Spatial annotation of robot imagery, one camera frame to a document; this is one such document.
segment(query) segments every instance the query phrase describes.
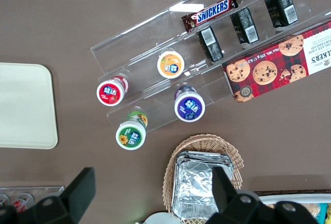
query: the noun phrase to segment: snickers logo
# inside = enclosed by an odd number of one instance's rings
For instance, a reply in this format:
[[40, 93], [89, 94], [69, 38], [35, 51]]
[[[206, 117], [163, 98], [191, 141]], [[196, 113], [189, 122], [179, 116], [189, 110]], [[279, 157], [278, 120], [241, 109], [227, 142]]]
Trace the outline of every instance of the snickers logo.
[[205, 22], [209, 19], [215, 18], [216, 16], [230, 10], [230, 0], [223, 0], [219, 3], [216, 3], [210, 6], [207, 9], [204, 9], [198, 12], [197, 24]]

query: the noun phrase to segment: clear acrylic display rack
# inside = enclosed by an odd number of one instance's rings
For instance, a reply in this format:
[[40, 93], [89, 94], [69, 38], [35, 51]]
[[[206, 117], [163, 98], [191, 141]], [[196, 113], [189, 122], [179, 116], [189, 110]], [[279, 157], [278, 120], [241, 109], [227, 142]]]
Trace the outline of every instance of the clear acrylic display rack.
[[5, 194], [13, 205], [21, 193], [29, 193], [34, 198], [34, 204], [49, 196], [59, 196], [64, 191], [64, 186], [51, 187], [6, 187], [0, 188], [0, 194]]
[[[104, 73], [99, 78], [100, 83], [116, 75], [123, 75], [129, 83], [124, 100], [110, 107], [107, 114], [115, 129], [136, 107], [141, 108], [148, 118], [147, 132], [175, 121], [174, 94], [184, 84], [193, 86], [206, 106], [223, 99], [231, 94], [221, 67], [223, 62], [291, 34], [295, 29], [302, 29], [315, 18], [312, 18], [308, 0], [293, 0], [298, 22], [280, 31], [273, 27], [264, 0], [237, 0], [238, 8], [194, 28], [190, 33], [185, 31], [182, 16], [218, 1], [221, 0], [183, 0], [91, 48]], [[260, 41], [241, 45], [230, 15], [245, 7], [251, 11]], [[224, 58], [216, 63], [206, 58], [198, 40], [198, 32], [208, 26], [212, 26], [224, 53]], [[157, 70], [159, 55], [169, 49], [178, 52], [185, 60], [184, 72], [176, 79], [166, 79]]]

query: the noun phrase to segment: black snack box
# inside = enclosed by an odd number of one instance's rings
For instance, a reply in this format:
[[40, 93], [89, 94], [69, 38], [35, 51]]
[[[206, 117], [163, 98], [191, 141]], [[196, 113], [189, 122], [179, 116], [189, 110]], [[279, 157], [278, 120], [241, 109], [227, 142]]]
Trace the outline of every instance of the black snack box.
[[223, 58], [222, 49], [211, 26], [201, 30], [198, 37], [203, 51], [212, 62], [217, 62]]
[[259, 41], [257, 28], [249, 11], [249, 8], [243, 8], [236, 13], [230, 15], [232, 24], [237, 33], [240, 44], [254, 43]]
[[292, 0], [264, 0], [274, 28], [289, 26], [298, 21]]

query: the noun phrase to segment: aluminum foil container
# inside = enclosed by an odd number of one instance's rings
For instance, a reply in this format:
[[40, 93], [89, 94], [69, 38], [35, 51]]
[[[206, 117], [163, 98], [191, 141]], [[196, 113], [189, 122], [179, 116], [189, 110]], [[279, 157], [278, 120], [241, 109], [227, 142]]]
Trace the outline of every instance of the aluminum foil container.
[[218, 212], [212, 192], [212, 169], [222, 167], [229, 179], [234, 166], [228, 155], [184, 151], [177, 155], [172, 212], [181, 220], [209, 219]]

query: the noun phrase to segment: wicker basket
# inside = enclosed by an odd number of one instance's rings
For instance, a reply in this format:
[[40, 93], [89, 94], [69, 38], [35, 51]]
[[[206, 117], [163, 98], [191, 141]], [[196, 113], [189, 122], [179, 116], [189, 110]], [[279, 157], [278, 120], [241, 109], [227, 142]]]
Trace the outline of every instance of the wicker basket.
[[[234, 164], [234, 171], [231, 182], [235, 189], [241, 188], [243, 179], [240, 175], [239, 169], [244, 167], [244, 164], [240, 154], [238, 153], [238, 150], [224, 139], [216, 135], [205, 134], [191, 136], [190, 138], [184, 140], [173, 152], [168, 163], [167, 170], [165, 171], [163, 181], [163, 202], [169, 213], [171, 213], [175, 159], [177, 154], [181, 151], [210, 152], [229, 155]], [[185, 221], [185, 223], [189, 224], [204, 224], [205, 222], [206, 221], [202, 219], [192, 219]]]

